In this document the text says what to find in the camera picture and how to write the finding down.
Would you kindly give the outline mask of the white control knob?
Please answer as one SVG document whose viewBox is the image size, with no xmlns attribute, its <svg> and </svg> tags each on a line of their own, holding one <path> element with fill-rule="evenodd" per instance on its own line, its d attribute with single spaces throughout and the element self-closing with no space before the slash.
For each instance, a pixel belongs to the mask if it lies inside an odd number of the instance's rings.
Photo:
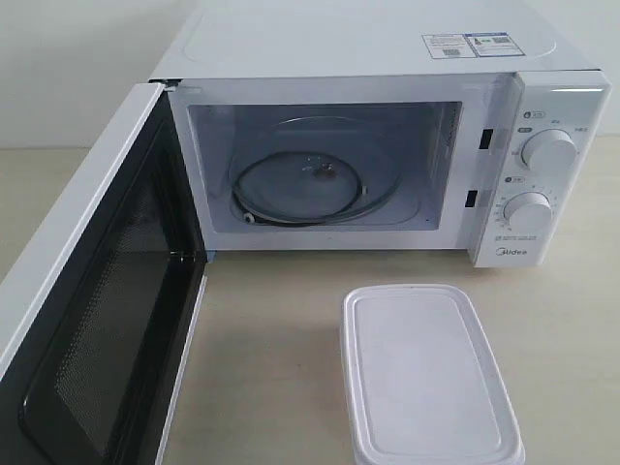
<svg viewBox="0 0 620 465">
<path fill-rule="evenodd" d="M 526 192 L 506 203 L 503 216 L 513 230 L 534 232 L 545 228 L 551 222 L 553 212 L 545 195 Z"/>
<path fill-rule="evenodd" d="M 568 171 L 577 156 L 571 136 L 557 129 L 532 136 L 521 150 L 523 164 L 536 173 L 553 174 Z"/>
</svg>

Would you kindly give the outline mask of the glass turntable plate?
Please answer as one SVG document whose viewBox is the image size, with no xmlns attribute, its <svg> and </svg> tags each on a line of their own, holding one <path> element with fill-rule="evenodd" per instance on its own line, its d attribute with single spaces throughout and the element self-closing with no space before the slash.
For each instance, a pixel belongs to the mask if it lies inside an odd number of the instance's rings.
<svg viewBox="0 0 620 465">
<path fill-rule="evenodd" d="M 350 222 L 380 208 L 402 174 L 376 125 L 318 115 L 259 130 L 236 149 L 229 179 L 245 222 L 304 228 Z"/>
</svg>

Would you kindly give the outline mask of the upper white control knob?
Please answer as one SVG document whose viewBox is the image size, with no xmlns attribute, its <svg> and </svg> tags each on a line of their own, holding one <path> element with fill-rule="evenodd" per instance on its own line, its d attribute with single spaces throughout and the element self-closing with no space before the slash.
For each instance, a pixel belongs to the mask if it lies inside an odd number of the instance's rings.
<svg viewBox="0 0 620 465">
<path fill-rule="evenodd" d="M 523 164 L 536 173 L 553 174 L 568 171 L 577 156 L 571 136 L 557 129 L 532 136 L 521 150 Z"/>
</svg>

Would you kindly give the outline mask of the white microwave door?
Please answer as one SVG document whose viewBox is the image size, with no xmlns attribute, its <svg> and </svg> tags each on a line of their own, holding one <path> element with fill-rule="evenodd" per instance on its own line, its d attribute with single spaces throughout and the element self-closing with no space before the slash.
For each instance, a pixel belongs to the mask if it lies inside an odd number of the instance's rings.
<svg viewBox="0 0 620 465">
<path fill-rule="evenodd" d="M 206 283 L 171 86 L 132 88 L 1 285 L 1 460 L 162 462 Z"/>
</svg>

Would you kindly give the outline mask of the white plastic lidded container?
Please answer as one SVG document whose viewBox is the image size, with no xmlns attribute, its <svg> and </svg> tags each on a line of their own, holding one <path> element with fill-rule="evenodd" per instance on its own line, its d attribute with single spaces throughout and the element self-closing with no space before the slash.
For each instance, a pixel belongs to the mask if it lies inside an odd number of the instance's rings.
<svg viewBox="0 0 620 465">
<path fill-rule="evenodd" d="M 340 352 L 356 464 L 524 463 L 497 362 L 460 289 L 349 292 Z"/>
</svg>

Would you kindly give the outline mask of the white microwave oven body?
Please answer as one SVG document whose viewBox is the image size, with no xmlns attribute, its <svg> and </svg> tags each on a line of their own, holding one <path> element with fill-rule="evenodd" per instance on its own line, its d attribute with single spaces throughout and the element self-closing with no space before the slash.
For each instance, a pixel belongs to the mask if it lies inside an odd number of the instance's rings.
<svg viewBox="0 0 620 465">
<path fill-rule="evenodd" d="M 506 32 L 525 55 L 433 59 L 426 34 Z M 600 123 L 611 85 L 576 42 L 520 1 L 204 1 L 155 67 L 187 125 L 200 168 L 206 253 L 464 250 L 476 267 L 540 264 Z M 247 223 L 233 195 L 236 149 L 291 118 L 376 125 L 402 179 L 380 208 L 304 228 Z M 572 167 L 544 174 L 521 160 L 557 129 Z M 543 229 L 515 231 L 506 203 L 545 195 Z"/>
</svg>

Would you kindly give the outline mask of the lower white control knob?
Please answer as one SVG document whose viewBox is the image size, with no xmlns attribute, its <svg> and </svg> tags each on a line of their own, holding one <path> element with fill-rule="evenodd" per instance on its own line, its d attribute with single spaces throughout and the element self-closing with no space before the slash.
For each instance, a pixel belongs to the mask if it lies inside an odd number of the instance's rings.
<svg viewBox="0 0 620 465">
<path fill-rule="evenodd" d="M 506 203 L 503 216 L 513 230 L 534 232 L 545 228 L 551 222 L 553 212 L 545 195 L 526 192 Z"/>
</svg>

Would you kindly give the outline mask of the white and blue label sticker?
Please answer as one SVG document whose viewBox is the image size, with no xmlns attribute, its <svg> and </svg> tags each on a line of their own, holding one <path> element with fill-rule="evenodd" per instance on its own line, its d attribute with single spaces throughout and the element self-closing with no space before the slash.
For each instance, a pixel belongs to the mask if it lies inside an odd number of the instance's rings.
<svg viewBox="0 0 620 465">
<path fill-rule="evenodd" d="M 426 34 L 422 40 L 433 59 L 520 57 L 525 53 L 506 32 Z"/>
</svg>

